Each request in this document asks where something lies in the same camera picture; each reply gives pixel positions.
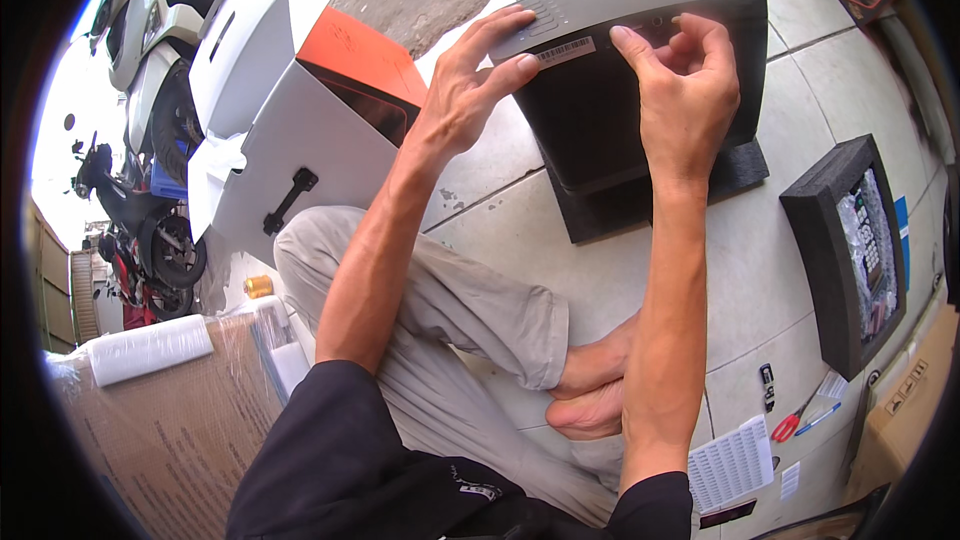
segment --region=hand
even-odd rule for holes
[[[726,27],[683,13],[679,33],[654,49],[628,27],[610,40],[640,85],[640,138],[654,191],[706,198],[714,159],[740,104],[734,47]]]
[[[476,144],[494,106],[533,79],[540,63],[524,53],[498,66],[479,71],[477,67],[496,42],[534,17],[533,11],[524,11],[518,4],[502,8],[475,21],[450,50],[439,55],[426,101],[403,147],[425,150],[442,169]]]

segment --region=motorcycle wheel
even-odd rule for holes
[[[203,238],[194,243],[190,235],[190,221],[180,215],[166,216],[156,227],[151,247],[153,273],[172,289],[193,288],[207,268],[207,243]],[[161,228],[179,241],[185,250],[178,250],[163,239]]]
[[[184,188],[186,163],[204,140],[187,79],[189,72],[190,65],[185,60],[174,63],[150,113],[150,141],[156,162]],[[186,152],[177,140],[186,144]]]
[[[182,318],[193,307],[193,288],[173,290],[170,295],[154,294],[147,300],[147,309],[160,321]]]

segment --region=caution symbols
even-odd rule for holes
[[[913,369],[910,371],[910,375],[903,381],[900,385],[900,388],[896,390],[893,397],[887,402],[884,409],[887,410],[888,414],[896,415],[897,411],[900,410],[900,407],[906,402],[906,397],[910,396],[914,390],[917,389],[918,384],[920,383],[920,378],[924,377],[924,373],[927,372],[927,362],[922,358],[918,358],[917,362],[914,364]]]
[[[906,396],[904,396],[900,392],[896,392],[894,394],[894,397],[890,399],[890,402],[887,402],[887,406],[886,406],[887,413],[891,415],[896,415],[897,412],[900,410],[900,407],[904,405],[905,401],[906,401]]]

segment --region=sky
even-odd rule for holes
[[[60,57],[53,80],[43,102],[43,114],[37,129],[33,162],[30,168],[30,193],[33,201],[50,223],[54,234],[69,250],[79,250],[83,243],[86,222],[107,219],[96,197],[79,198],[70,187],[70,178],[77,174],[80,162],[70,148],[83,142],[81,155],[86,155],[90,139],[97,131],[97,143],[110,145],[114,169],[123,163],[123,130],[126,112],[118,105],[120,92],[108,78],[108,57],[105,50],[90,56],[90,43],[83,34],[90,31],[100,0],[89,0],[79,15]],[[64,126],[67,114],[76,123],[70,131]]]

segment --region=yellow can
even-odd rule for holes
[[[258,275],[255,278],[246,278],[243,282],[243,292],[250,298],[260,298],[274,293],[274,283],[269,275]]]

